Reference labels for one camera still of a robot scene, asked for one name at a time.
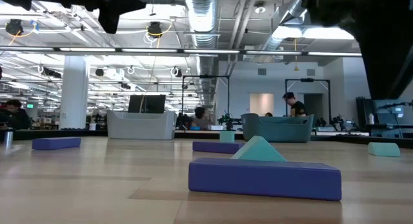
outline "hair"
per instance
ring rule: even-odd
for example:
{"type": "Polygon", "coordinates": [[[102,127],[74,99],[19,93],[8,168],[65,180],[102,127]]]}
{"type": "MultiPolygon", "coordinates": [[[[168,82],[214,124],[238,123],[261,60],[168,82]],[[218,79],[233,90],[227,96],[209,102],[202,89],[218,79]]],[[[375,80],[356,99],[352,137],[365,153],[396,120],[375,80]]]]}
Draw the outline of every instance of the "hair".
{"type": "Polygon", "coordinates": [[[196,116],[196,118],[201,119],[201,118],[204,116],[205,111],[206,111],[206,108],[204,108],[204,107],[197,107],[197,108],[195,109],[195,116],[196,116]]]}
{"type": "Polygon", "coordinates": [[[6,105],[12,105],[14,107],[20,108],[21,107],[21,102],[18,99],[13,99],[13,100],[8,100],[6,102],[6,105]]]}
{"type": "Polygon", "coordinates": [[[296,98],[294,96],[293,92],[287,92],[286,94],[284,94],[283,99],[291,99],[291,98],[296,98]]]}

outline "white pillar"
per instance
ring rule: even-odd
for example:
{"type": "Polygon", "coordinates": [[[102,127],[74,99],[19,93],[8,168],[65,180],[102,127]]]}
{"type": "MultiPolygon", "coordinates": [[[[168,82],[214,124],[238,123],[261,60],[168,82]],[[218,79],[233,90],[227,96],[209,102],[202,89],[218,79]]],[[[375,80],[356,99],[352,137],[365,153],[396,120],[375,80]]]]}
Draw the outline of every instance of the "white pillar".
{"type": "Polygon", "coordinates": [[[89,71],[85,56],[65,56],[59,129],[86,127],[89,71]]]}

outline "man in black t-shirt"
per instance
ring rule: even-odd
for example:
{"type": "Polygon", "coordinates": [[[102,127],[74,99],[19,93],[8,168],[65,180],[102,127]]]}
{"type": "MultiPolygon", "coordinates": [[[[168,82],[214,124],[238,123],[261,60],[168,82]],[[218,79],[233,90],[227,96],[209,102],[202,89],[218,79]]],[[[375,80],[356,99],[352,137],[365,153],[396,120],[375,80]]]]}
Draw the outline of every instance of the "man in black t-shirt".
{"type": "Polygon", "coordinates": [[[283,99],[291,106],[291,117],[305,117],[307,115],[304,104],[296,100],[293,92],[284,94],[283,99]]]}

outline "purple foam block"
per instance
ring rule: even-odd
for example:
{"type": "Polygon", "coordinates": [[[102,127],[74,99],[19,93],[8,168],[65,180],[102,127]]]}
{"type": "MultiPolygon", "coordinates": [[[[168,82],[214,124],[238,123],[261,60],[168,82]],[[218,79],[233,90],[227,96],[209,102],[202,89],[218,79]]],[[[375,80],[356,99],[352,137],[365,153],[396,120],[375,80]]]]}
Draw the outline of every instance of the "purple foam block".
{"type": "Polygon", "coordinates": [[[235,154],[244,143],[201,142],[192,143],[193,151],[235,154]]]}
{"type": "Polygon", "coordinates": [[[189,189],[257,196],[341,200],[341,173],[322,163],[198,158],[189,189]]]}
{"type": "Polygon", "coordinates": [[[57,150],[69,147],[80,147],[80,137],[51,137],[35,139],[32,143],[33,150],[57,150]]]}

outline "teal foam block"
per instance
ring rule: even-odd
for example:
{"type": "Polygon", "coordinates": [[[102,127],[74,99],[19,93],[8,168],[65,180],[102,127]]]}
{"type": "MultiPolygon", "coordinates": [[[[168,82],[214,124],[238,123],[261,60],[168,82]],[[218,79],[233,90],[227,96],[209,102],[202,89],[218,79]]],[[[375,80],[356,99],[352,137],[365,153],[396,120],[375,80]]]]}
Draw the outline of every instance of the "teal foam block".
{"type": "Polygon", "coordinates": [[[369,143],[368,153],[373,156],[400,157],[399,146],[395,143],[369,143]]]}
{"type": "Polygon", "coordinates": [[[235,132],[234,131],[220,131],[219,141],[222,143],[233,143],[235,142],[235,132]]]}
{"type": "Polygon", "coordinates": [[[261,136],[254,136],[231,159],[287,162],[287,160],[261,136]]]}

